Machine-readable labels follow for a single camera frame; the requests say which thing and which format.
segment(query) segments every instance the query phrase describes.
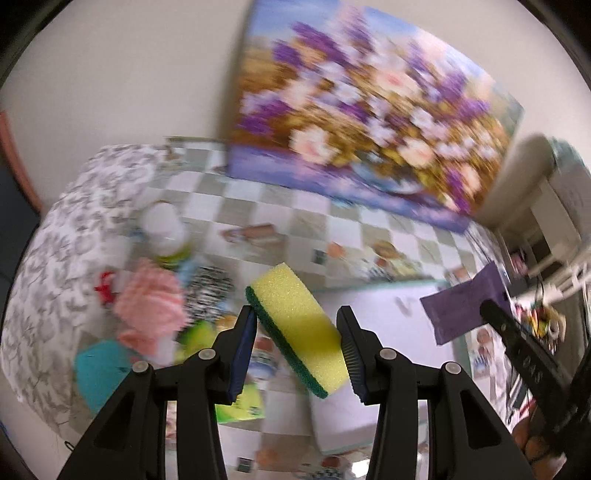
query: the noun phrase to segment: green packet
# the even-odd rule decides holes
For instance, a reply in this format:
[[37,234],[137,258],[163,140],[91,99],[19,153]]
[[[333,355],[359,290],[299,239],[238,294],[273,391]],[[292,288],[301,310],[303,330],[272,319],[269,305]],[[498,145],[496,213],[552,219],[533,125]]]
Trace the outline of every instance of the green packet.
[[263,419],[265,407],[259,389],[255,384],[245,384],[232,405],[216,405],[216,417],[218,423]]

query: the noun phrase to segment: red clip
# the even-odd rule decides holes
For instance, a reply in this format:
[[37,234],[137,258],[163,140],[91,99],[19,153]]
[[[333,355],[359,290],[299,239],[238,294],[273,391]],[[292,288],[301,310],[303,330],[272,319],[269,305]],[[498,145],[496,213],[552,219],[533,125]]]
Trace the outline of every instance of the red clip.
[[113,276],[115,272],[107,270],[100,274],[100,284],[95,287],[100,295],[100,303],[102,305],[111,305],[115,301],[115,294],[111,290],[111,284],[113,283]]

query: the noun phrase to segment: human hand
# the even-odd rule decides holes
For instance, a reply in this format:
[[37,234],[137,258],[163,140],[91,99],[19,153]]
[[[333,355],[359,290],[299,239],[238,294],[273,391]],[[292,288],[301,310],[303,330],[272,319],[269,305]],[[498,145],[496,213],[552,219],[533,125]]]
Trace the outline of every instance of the human hand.
[[530,463],[536,480],[551,480],[564,465],[566,457],[551,452],[542,437],[530,437],[530,418],[524,418],[515,426],[513,438]]

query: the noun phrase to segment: white board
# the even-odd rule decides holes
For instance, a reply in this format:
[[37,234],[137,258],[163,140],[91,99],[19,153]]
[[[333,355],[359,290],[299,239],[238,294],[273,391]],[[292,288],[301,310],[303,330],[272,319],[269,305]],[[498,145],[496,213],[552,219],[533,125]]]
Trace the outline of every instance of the white board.
[[[350,305],[359,326],[373,330],[384,347],[391,347],[416,364],[439,368],[455,360],[451,343],[438,346],[421,297],[436,293],[437,281],[389,283],[361,290],[326,290],[314,297],[336,322],[342,305]],[[340,453],[374,441],[379,406],[366,407],[349,381],[324,400],[310,394],[312,424],[322,453]]]

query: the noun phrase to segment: white container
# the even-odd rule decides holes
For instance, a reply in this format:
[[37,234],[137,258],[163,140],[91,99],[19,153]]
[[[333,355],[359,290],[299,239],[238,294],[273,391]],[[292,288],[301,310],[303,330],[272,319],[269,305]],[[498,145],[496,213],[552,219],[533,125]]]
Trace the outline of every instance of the white container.
[[158,257],[179,253],[189,239],[189,232],[172,203],[154,203],[142,214],[139,225],[148,237],[152,252]]

